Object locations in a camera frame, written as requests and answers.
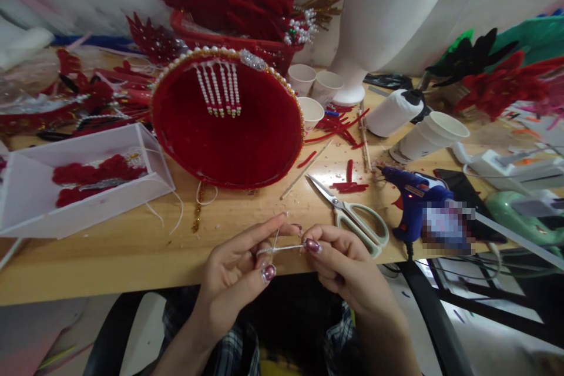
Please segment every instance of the white box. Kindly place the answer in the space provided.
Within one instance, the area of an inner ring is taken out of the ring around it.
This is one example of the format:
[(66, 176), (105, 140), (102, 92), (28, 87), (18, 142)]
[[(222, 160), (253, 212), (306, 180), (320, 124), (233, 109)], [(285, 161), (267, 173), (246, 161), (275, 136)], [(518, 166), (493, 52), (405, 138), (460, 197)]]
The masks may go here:
[[(53, 170), (138, 147), (148, 175), (57, 208)], [(64, 238), (175, 190), (157, 140), (143, 125), (123, 126), (12, 152), (0, 197), (0, 237)]]

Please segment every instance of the scissor handle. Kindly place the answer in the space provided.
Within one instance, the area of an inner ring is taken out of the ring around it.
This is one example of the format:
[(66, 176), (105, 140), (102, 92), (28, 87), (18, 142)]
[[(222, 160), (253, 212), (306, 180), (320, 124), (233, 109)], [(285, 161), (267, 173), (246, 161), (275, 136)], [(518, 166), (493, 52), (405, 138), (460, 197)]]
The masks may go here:
[[(390, 232), (388, 231), (388, 226), (386, 225), (384, 219), (376, 213), (373, 209), (358, 203), (345, 203), (343, 202), (343, 207), (347, 211), (346, 215), (342, 210), (335, 209), (336, 225), (342, 227), (341, 222), (345, 221), (349, 229), (357, 235), (364, 246), (368, 249), (370, 256), (376, 258), (382, 252), (382, 248), (386, 246), (388, 240), (390, 239)], [(372, 215), (384, 228), (384, 236), (379, 236), (375, 231), (372, 230), (370, 226), (366, 224), (364, 219), (360, 217), (354, 209), (362, 209)]]

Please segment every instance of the scissor blade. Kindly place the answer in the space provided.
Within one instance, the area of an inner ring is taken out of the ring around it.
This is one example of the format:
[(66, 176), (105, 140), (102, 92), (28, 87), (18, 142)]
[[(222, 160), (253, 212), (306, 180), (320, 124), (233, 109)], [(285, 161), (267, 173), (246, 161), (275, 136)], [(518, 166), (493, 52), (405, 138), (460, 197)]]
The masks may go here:
[(307, 174), (307, 177), (309, 179), (311, 179), (311, 181), (313, 182), (313, 185), (315, 185), (315, 187), (319, 190), (319, 192), (321, 194), (323, 194), (323, 196), (330, 202), (333, 202), (333, 199), (335, 199), (336, 197), (331, 194), (331, 191), (329, 191), (329, 188), (327, 188), (325, 185), (323, 185), (321, 182), (319, 182), (317, 179), (315, 179), (312, 175), (310, 175), (309, 173)]

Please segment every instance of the hot glue gun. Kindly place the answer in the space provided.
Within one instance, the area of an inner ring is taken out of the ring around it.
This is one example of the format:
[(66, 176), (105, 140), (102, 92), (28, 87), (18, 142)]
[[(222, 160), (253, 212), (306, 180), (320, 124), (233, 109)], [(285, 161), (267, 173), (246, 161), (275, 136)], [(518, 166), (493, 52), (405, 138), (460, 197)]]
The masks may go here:
[(386, 181), (397, 186), (401, 194), (394, 203), (404, 211), (394, 236), (405, 243), (409, 260), (413, 260), (413, 242), (421, 236), (424, 207), (443, 207), (454, 194), (442, 186), (429, 188), (429, 181), (406, 170), (378, 166)]

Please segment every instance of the wooden table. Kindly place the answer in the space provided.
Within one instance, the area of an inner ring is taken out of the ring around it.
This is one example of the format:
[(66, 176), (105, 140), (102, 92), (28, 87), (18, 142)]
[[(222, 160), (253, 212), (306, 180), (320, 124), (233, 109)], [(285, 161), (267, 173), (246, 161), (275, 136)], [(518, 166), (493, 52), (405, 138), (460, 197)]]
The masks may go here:
[[(367, 90), (367, 108), (374, 108), (383, 100), (381, 95)], [(469, 125), (472, 136), (465, 142), (469, 154), (481, 152), (487, 146), (507, 153), (506, 147), (516, 144), (507, 125), (497, 122), (480, 125)], [(406, 124), (389, 139), (369, 134), (371, 159), (392, 163), (386, 149), (412, 126)], [(360, 139), (357, 127), (351, 133)], [(297, 163), (312, 151), (319, 151), (326, 142), (306, 144)], [(21, 149), (40, 143), (35, 137), (20, 136), (12, 139), (12, 148)], [(397, 227), (402, 212), (391, 203), (397, 199), (398, 190), (392, 184), (371, 181), (372, 176), (364, 173), (361, 149), (351, 150), (344, 140), (336, 136), (310, 173), (327, 185), (342, 181), (348, 159), (355, 161), (354, 180), (368, 182), (371, 188), (364, 193), (341, 197), (374, 208), (388, 223), (390, 230)], [(210, 250), (254, 223), (285, 210), (289, 212), (290, 221), (300, 223), (304, 229), (316, 223), (331, 224), (334, 221), (331, 207), (305, 178), (285, 200), (280, 200), (282, 192), (300, 172), (294, 166), (282, 181), (254, 194), (220, 189), (217, 200), (202, 209), (200, 229), (194, 234), (192, 224), (198, 181), (169, 157), (167, 162), (177, 193), (184, 201), (182, 222), (171, 236), (169, 232), (180, 216), (180, 205), (173, 194), (168, 194), (151, 202), (163, 217), (164, 227), (146, 206), (140, 206), (62, 240), (28, 240), (0, 272), (0, 305), (197, 284)], [(432, 174), (436, 168), (461, 169), (447, 150), (430, 154), (407, 166), (408, 170), (426, 174)], [(481, 179), (471, 180), (482, 198), (495, 191)], [(208, 186), (204, 200), (210, 199), (213, 192), (213, 188)], [(297, 237), (281, 239), (278, 245), (293, 245), (298, 241)], [(0, 239), (0, 254), (4, 254), (12, 242)], [(415, 243), (414, 250), (416, 259), (446, 255), (444, 251), (426, 248), (420, 241)], [(476, 250), (485, 251), (486, 247), (479, 244)], [(390, 243), (376, 262), (391, 263), (406, 259), (405, 246), (391, 236)], [(274, 263), (278, 274), (311, 270), (305, 258), (298, 255), (298, 250), (277, 253)]]

